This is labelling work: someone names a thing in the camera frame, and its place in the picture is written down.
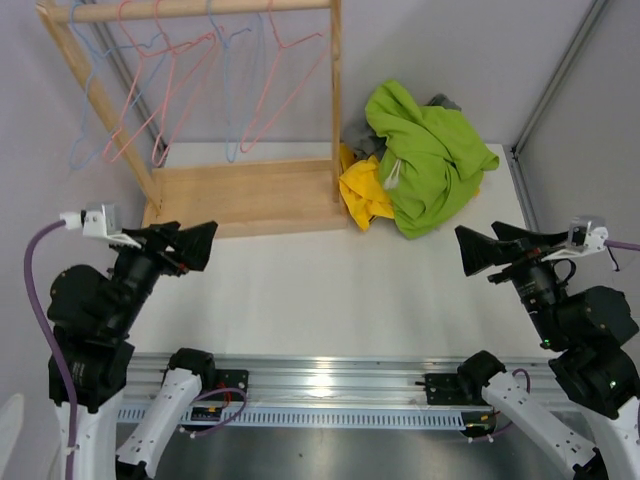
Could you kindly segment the lime green shorts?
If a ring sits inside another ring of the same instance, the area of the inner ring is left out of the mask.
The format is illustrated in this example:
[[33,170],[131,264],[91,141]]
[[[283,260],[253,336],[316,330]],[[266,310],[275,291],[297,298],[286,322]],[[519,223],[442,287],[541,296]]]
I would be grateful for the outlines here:
[[396,227],[410,240],[458,214],[479,192],[484,175],[500,165],[460,110],[420,105],[396,80],[374,90],[365,118],[384,141],[379,182]]

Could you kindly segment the pink hanger of olive shorts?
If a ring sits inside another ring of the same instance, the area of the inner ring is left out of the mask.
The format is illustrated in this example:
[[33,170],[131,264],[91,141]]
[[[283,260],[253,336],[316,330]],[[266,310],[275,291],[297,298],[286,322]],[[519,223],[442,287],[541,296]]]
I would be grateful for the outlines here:
[[[109,140],[104,146],[102,156],[111,162],[124,156],[129,146],[134,143],[139,134],[151,126],[155,127],[156,131],[152,134],[154,145],[150,157],[150,164],[154,167],[161,167],[165,162],[171,146],[171,142],[164,139],[166,114],[171,100],[202,65],[206,67],[213,65],[218,55],[219,47],[221,46],[221,40],[217,31],[212,29],[195,39],[182,43],[173,43],[160,22],[159,9],[162,3],[160,1],[153,1],[150,11],[141,13],[140,18],[142,20],[154,21],[157,33],[149,42],[139,43],[125,26],[127,21],[133,19],[133,12],[129,8],[136,7],[137,5],[134,1],[122,1],[116,11],[116,21],[129,40],[127,47],[135,50],[138,55],[138,68],[131,81],[127,99],[116,120],[116,124],[109,129]],[[199,47],[204,49],[203,56],[180,81],[176,81],[174,76],[176,62],[179,57]],[[153,85],[155,76],[165,64],[169,66],[169,73],[162,103],[156,110],[143,117],[135,133],[129,135],[129,137],[125,137],[124,133],[128,113],[142,104],[147,88]]]

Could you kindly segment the yellow shorts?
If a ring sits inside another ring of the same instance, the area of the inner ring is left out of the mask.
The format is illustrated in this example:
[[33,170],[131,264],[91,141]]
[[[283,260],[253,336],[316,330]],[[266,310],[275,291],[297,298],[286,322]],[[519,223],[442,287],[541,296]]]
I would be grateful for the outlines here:
[[383,165],[375,156],[357,160],[340,145],[344,172],[339,191],[347,211],[362,231],[377,218],[390,219],[408,239],[430,233],[451,220],[479,194],[486,169],[467,161],[419,154],[392,167],[398,184],[384,187]]

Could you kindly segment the light grey shorts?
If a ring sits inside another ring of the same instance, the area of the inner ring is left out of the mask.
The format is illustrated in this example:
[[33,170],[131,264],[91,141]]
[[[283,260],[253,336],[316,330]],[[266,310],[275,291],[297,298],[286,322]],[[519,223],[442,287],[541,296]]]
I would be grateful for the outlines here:
[[[447,95],[439,93],[426,103],[427,107],[442,107],[447,110],[462,111],[462,108]],[[381,160],[387,150],[386,140],[378,136],[365,119],[351,122],[342,135],[343,143],[353,152],[357,160],[375,156]]]

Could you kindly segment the pink hanger of yellow shorts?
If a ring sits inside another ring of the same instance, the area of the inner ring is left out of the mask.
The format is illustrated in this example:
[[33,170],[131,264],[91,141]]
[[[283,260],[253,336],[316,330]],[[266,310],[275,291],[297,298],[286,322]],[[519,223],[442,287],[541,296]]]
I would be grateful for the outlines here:
[[[214,27],[208,28],[198,36],[191,36],[175,42],[164,29],[163,20],[159,16],[160,7],[164,4],[165,1],[154,2],[153,20],[165,43],[164,53],[169,56],[169,70],[164,97],[153,117],[154,120],[157,120],[158,127],[151,155],[153,167],[164,165],[174,138],[189,116],[192,109],[191,104],[199,95],[202,84],[207,81],[207,76],[216,61],[219,49],[219,35]],[[174,104],[180,103],[182,91],[193,82],[196,82],[197,86],[188,95],[186,105],[182,108],[181,119],[173,125],[170,117]]]

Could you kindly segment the blue hanger of grey shorts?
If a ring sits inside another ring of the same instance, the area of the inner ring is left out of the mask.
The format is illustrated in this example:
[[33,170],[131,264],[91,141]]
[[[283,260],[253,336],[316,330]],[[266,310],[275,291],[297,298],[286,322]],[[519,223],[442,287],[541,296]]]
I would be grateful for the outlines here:
[[209,1],[207,17],[222,46],[222,81],[224,99],[224,153],[233,164],[240,155],[240,143],[253,117],[258,100],[258,86],[265,63],[264,21],[260,13],[252,13],[242,26],[232,24],[227,31]]

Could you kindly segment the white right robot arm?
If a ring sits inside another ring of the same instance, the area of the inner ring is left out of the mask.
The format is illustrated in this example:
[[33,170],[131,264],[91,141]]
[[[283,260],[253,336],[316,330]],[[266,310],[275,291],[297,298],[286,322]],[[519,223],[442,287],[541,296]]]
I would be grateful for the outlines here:
[[482,400],[513,422],[568,479],[636,479],[639,476],[639,373],[623,346],[639,332],[623,292],[594,286],[570,295],[555,266],[604,252],[602,219],[577,217],[567,231],[543,234],[500,221],[493,237],[455,229],[463,270],[501,270],[489,282],[510,282],[538,333],[555,352],[549,367],[584,416],[588,441],[533,400],[505,365],[487,351],[457,369],[456,389],[468,403]]

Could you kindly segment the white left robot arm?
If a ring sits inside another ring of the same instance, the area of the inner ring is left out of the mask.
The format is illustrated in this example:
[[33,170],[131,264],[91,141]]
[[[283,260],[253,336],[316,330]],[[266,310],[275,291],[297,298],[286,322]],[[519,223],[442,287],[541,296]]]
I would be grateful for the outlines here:
[[134,245],[118,245],[114,267],[103,275],[75,265],[54,280],[47,317],[63,362],[49,361],[49,396],[61,430],[73,443],[77,479],[152,479],[187,406],[216,390],[211,353],[183,347],[163,372],[162,387],[129,439],[116,446],[117,415],[134,353],[129,332],[163,275],[203,271],[218,225],[182,228],[172,221],[125,230]]

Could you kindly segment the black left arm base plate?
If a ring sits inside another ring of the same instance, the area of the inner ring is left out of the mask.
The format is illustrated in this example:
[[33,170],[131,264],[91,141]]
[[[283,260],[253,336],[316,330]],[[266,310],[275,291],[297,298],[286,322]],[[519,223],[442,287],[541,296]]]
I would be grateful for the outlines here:
[[[217,369],[214,380],[204,387],[204,393],[220,389],[239,389],[244,393],[248,391],[249,371],[242,369]],[[223,392],[205,398],[205,401],[214,402],[242,402],[243,397],[237,392]]]

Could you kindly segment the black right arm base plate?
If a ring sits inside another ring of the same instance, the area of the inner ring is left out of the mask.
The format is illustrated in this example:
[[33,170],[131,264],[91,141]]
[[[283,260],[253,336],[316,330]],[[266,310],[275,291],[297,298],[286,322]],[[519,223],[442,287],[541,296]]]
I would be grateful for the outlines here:
[[415,385],[423,389],[430,406],[484,405],[481,398],[472,398],[465,393],[454,373],[426,373]]

